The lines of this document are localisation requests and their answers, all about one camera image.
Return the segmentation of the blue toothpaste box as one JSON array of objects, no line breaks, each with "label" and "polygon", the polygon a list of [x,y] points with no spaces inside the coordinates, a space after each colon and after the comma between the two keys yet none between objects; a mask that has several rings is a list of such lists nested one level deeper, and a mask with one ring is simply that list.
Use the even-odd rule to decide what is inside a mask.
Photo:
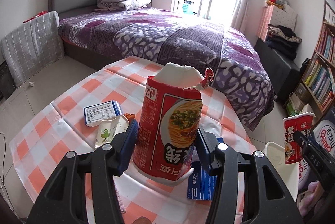
[{"label": "blue toothpaste box", "polygon": [[215,159],[215,148],[206,147],[199,137],[195,140],[191,167],[194,170],[188,177],[187,198],[190,200],[212,200],[217,179],[215,169],[220,165]]}]

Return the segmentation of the small blue white carton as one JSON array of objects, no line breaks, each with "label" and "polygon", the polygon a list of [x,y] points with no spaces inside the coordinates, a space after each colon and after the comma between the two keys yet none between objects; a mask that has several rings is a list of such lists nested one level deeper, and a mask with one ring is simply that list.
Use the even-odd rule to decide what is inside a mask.
[{"label": "small blue white carton", "polygon": [[102,120],[112,119],[122,114],[120,104],[117,101],[108,101],[84,108],[85,125],[95,127]]}]

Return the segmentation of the red instant noodle cup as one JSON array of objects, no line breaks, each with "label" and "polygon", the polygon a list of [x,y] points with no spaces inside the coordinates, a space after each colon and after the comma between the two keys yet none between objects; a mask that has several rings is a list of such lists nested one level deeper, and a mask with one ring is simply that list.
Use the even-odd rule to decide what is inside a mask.
[{"label": "red instant noodle cup", "polygon": [[201,74],[194,67],[174,63],[147,78],[133,153],[134,165],[142,175],[176,186],[192,173],[203,108],[201,92],[213,79],[211,68]]}]

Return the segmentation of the orange peel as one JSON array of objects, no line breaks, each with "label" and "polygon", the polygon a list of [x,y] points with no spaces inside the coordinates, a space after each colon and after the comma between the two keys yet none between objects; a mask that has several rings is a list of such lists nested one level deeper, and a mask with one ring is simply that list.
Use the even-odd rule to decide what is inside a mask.
[{"label": "orange peel", "polygon": [[135,119],[136,115],[135,114],[129,114],[129,113],[125,113],[124,116],[127,118],[127,120],[129,122],[131,122],[132,120]]}]

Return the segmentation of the white plastic trash bin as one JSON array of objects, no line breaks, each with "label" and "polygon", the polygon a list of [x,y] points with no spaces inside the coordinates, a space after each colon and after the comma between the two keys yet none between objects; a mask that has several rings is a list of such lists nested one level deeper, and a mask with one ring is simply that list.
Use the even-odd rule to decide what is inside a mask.
[{"label": "white plastic trash bin", "polygon": [[299,164],[285,164],[285,149],[275,142],[268,142],[263,152],[281,176],[293,200],[296,201],[299,186]]}]

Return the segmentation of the blue white carton box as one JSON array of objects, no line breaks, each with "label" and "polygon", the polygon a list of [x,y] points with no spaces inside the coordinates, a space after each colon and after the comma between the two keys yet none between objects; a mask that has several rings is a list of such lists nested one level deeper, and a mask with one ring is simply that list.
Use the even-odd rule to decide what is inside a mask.
[{"label": "blue white carton box", "polygon": [[[334,157],[334,106],[326,113],[323,119],[317,124],[313,132],[310,134],[324,150]],[[317,181],[308,163],[302,159],[299,162],[299,185],[298,194],[307,190],[311,182]]]}]

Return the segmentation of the wooden bookshelf with books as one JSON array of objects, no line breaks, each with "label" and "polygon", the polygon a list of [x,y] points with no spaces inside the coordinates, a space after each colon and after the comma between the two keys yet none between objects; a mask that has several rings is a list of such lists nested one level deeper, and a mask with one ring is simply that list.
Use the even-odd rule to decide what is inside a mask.
[{"label": "wooden bookshelf with books", "polygon": [[334,106],[334,9],[327,1],[313,55],[285,109],[289,115],[297,115],[308,106],[316,120]]}]

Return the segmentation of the white green printed wrapper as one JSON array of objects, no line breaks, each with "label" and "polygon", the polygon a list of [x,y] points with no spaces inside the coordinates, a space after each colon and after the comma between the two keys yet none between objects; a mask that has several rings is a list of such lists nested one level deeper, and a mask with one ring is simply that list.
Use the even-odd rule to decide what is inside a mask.
[{"label": "white green printed wrapper", "polygon": [[124,115],[119,115],[112,119],[102,120],[99,124],[95,148],[110,143],[115,135],[127,130],[129,121]]}]

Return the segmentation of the orange checkered tablecloth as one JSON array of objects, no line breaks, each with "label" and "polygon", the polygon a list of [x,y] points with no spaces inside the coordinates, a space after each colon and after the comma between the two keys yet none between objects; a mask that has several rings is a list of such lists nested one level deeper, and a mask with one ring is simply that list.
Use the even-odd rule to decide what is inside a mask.
[{"label": "orange checkered tablecloth", "polygon": [[[140,118],[145,83],[157,63],[130,57],[112,63],[71,87],[39,112],[11,141],[15,170],[35,200],[66,152],[83,154],[100,138],[99,123],[118,114]],[[207,202],[186,197],[187,184],[168,187],[130,165],[116,178],[126,223],[203,223]]]}]

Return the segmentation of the dark storage bench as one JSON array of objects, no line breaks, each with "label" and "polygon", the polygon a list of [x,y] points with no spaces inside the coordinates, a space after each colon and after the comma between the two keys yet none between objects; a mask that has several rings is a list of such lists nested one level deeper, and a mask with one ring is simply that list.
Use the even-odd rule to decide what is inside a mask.
[{"label": "dark storage bench", "polygon": [[268,47],[261,38],[257,39],[254,49],[269,76],[277,97],[275,101],[283,106],[301,79],[300,68],[281,52]]}]

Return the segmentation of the pile of dark clothes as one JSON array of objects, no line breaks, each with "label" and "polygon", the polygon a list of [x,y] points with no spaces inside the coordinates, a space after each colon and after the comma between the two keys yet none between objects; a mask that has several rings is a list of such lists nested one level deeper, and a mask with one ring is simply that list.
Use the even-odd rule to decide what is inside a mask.
[{"label": "pile of dark clothes", "polygon": [[288,27],[268,25],[265,43],[271,49],[279,51],[293,61],[297,56],[297,49],[302,43],[302,38]]}]

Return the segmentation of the pink checkered storage box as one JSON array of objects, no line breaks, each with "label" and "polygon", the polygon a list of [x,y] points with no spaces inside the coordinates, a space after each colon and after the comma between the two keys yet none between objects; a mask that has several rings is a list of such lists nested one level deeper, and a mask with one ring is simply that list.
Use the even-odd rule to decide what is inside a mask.
[{"label": "pink checkered storage box", "polygon": [[295,11],[288,5],[284,5],[284,9],[279,9],[275,5],[268,5],[263,7],[261,22],[257,31],[257,37],[263,41],[266,39],[268,25],[273,26],[284,26],[290,28],[292,31],[295,30],[297,14]]}]

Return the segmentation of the bed with purple blanket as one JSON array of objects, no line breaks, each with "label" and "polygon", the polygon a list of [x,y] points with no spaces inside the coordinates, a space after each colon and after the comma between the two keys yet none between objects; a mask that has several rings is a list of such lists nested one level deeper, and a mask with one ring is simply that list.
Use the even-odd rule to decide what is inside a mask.
[{"label": "bed with purple blanket", "polygon": [[60,21],[58,33],[74,58],[118,61],[130,56],[203,73],[223,93],[249,130],[274,107],[274,89],[259,56],[243,33],[197,17],[143,8],[92,12]]}]

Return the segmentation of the blue basket on balcony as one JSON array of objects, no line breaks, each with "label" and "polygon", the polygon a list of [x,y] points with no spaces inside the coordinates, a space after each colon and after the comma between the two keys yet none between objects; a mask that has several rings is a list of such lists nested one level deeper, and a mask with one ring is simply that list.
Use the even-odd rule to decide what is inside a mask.
[{"label": "blue basket on balcony", "polygon": [[182,10],[184,14],[194,14],[194,2],[190,0],[184,0],[182,4]]}]

